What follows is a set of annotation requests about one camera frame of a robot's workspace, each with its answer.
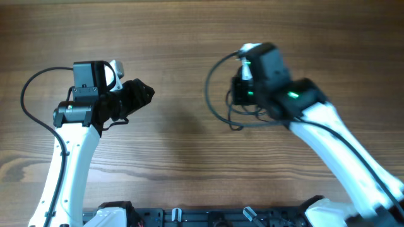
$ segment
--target green led light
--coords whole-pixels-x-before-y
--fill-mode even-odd
[[[294,93],[293,91],[289,91],[288,96],[291,97],[291,98],[298,98],[299,97],[299,95]]]

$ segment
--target black cable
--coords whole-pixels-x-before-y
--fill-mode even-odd
[[[123,120],[124,120],[124,121],[114,122],[114,123],[110,124],[110,125],[108,126],[108,128],[103,128],[102,130],[103,130],[103,131],[107,131],[110,127],[115,126],[115,125],[126,125],[126,124],[129,124],[129,120],[128,120],[126,117],[125,117]]]
[[[230,93],[231,93],[232,91],[231,90],[228,90],[228,92],[226,93],[226,99],[225,99],[225,103],[226,103],[226,106],[229,106],[230,105],[230,103],[229,103],[229,95],[230,95]],[[243,110],[244,110],[244,112],[241,112],[241,111],[238,111],[238,110],[236,110],[236,109],[232,109],[232,111],[233,112],[235,112],[235,113],[237,113],[237,114],[241,114],[241,115],[265,115],[267,112],[265,111],[265,112],[262,112],[262,113],[260,113],[260,111],[262,110],[262,108],[260,107],[260,108],[258,108],[258,106],[256,105],[256,108],[257,108],[257,110],[255,111],[255,112],[250,112],[250,111],[248,111],[247,109],[246,109],[246,107],[245,106],[241,106],[242,108],[243,108]]]
[[[220,61],[218,61],[210,69],[210,71],[208,73],[208,77],[206,78],[206,81],[205,81],[205,101],[206,101],[206,104],[208,105],[209,110],[214,114],[214,116],[216,118],[218,118],[222,122],[227,123],[227,124],[231,124],[231,125],[235,125],[235,126],[265,127],[265,126],[271,126],[271,125],[282,125],[282,124],[284,124],[285,122],[283,122],[283,121],[271,121],[271,122],[266,122],[266,123],[250,123],[250,124],[243,124],[243,123],[240,123],[240,122],[233,122],[231,120],[227,120],[227,119],[223,118],[222,116],[220,116],[219,113],[216,112],[216,110],[213,108],[213,106],[212,106],[212,104],[210,103],[210,100],[209,100],[209,82],[210,82],[210,78],[212,77],[213,72],[216,70],[216,68],[218,66],[220,66],[223,62],[230,59],[231,57],[236,56],[237,53],[238,52],[233,52],[233,53],[229,54],[228,56],[224,57],[223,59],[221,59]]]
[[[70,99],[70,94],[71,94],[71,91],[73,90],[73,88],[74,88],[74,86],[71,86],[71,87],[69,88],[69,90],[68,90],[68,97],[66,98],[66,102],[69,101],[69,99]]]
[[[259,118],[259,115],[255,115],[255,118],[257,118],[258,120],[263,121],[263,122],[269,122],[269,121],[267,121],[267,120],[260,119],[260,118]]]
[[[227,112],[227,119],[229,121],[231,121],[232,119],[230,118],[230,115],[233,111],[233,102],[229,105],[229,111]],[[234,128],[232,124],[229,124],[229,127],[232,131],[241,131],[244,127],[243,126],[239,126],[237,128]]]
[[[28,110],[25,108],[25,104],[24,104],[24,94],[25,91],[27,90],[28,85],[31,83],[31,81],[33,79],[35,79],[37,76],[41,75],[42,73],[46,73],[48,71],[52,71],[52,70],[73,70],[73,68],[70,67],[50,67],[48,69],[44,69],[42,71],[37,72],[35,75],[33,75],[24,85],[22,91],[21,91],[21,97],[20,97],[20,104],[21,104],[21,108],[23,109],[24,113],[31,118],[34,122],[40,124],[42,127],[44,127],[45,129],[47,129],[50,133],[52,133],[57,141],[60,144],[60,147],[62,149],[62,161],[61,161],[61,170],[59,172],[59,177],[57,178],[57,183],[56,183],[56,187],[55,187],[55,191],[52,197],[52,201],[50,202],[50,206],[49,206],[49,210],[47,212],[46,215],[46,219],[45,219],[45,223],[44,223],[44,227],[47,227],[49,225],[49,222],[51,220],[51,218],[53,217],[53,212],[55,209],[55,205],[56,205],[56,200],[57,197],[59,196],[60,193],[60,189],[61,189],[61,185],[62,185],[62,180],[63,180],[63,176],[64,176],[64,172],[66,169],[66,145],[62,139],[62,137],[51,127],[49,127],[48,125],[46,125],[45,123],[43,123],[42,121],[40,121],[39,119],[37,119],[36,117],[34,117],[32,114],[30,114],[28,112]]]
[[[370,166],[370,164],[368,164],[368,162],[364,159],[364,157],[362,157],[362,155],[360,155],[360,153],[343,137],[341,136],[341,134],[337,133],[336,131],[334,131],[333,129],[330,129],[329,127],[322,125],[322,124],[318,124],[316,122],[308,122],[305,120],[302,120],[300,118],[298,118],[300,121],[297,120],[293,120],[292,122],[296,122],[296,123],[305,123],[305,124],[311,124],[314,126],[317,126],[319,128],[322,128],[326,131],[328,131],[329,133],[331,133],[331,135],[335,136],[336,138],[338,138],[343,144],[345,144],[351,151],[353,154],[356,155],[356,157],[358,157],[359,161],[362,162],[362,164],[365,166],[365,168],[367,169],[367,171],[369,171],[369,173],[372,175],[372,177],[374,178],[374,180],[376,181],[377,184],[379,184],[379,186],[382,188],[382,190],[384,191],[384,193],[389,197],[389,199],[392,201],[392,203],[394,204],[395,207],[397,207],[398,212],[400,213],[400,215],[404,218],[404,210],[401,207],[400,203],[397,201],[397,199],[394,197],[394,195],[390,192],[390,190],[387,188],[386,184],[379,178],[379,176],[377,175],[377,173],[373,170],[373,168]]]

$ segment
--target black mounting plate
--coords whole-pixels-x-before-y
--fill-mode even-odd
[[[145,221],[145,227],[209,227],[208,215],[211,212],[222,212],[233,227],[257,227],[242,213],[242,209],[207,209],[182,210],[181,222],[171,221],[172,210],[135,209]],[[295,227],[298,207],[272,207],[270,209],[255,209],[258,219],[267,227]],[[97,211],[83,212],[83,224],[91,220]]]

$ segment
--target table surface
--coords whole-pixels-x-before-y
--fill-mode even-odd
[[[103,133],[90,165],[84,207],[298,205],[322,194],[349,201],[316,154],[284,127],[230,131],[207,109],[207,72],[248,42],[273,42],[292,75],[311,78],[370,154],[404,179],[403,1],[143,1],[0,6],[0,225],[25,226],[42,193],[54,138],[20,107],[39,70],[75,61],[123,62],[123,81],[156,91]],[[239,66],[211,84],[224,96]],[[47,124],[73,84],[69,71],[44,74],[26,93]],[[253,118],[235,117],[244,122]]]

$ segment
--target wooden table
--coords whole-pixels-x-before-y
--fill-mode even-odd
[[[315,81],[373,157],[404,179],[403,9],[359,0],[0,6],[0,225],[27,225],[51,161],[54,138],[23,114],[21,88],[37,71],[75,61],[118,59],[123,81],[140,78],[156,91],[129,125],[103,134],[84,207],[265,207],[316,194],[348,201],[284,127],[232,132],[207,109],[207,72],[247,42],[277,44],[294,78]],[[221,114],[238,66],[226,63],[212,80]],[[40,76],[27,108],[52,124],[72,84],[71,72]]]

